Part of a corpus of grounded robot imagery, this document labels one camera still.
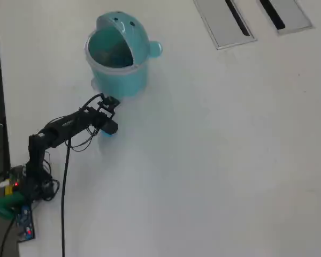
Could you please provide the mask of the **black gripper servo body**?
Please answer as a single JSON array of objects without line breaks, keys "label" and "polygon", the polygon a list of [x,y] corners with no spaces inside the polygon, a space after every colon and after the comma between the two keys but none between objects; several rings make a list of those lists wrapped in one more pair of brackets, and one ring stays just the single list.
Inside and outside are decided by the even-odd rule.
[{"label": "black gripper servo body", "polygon": [[118,124],[113,120],[109,120],[100,127],[100,130],[107,135],[114,135],[118,131]]}]

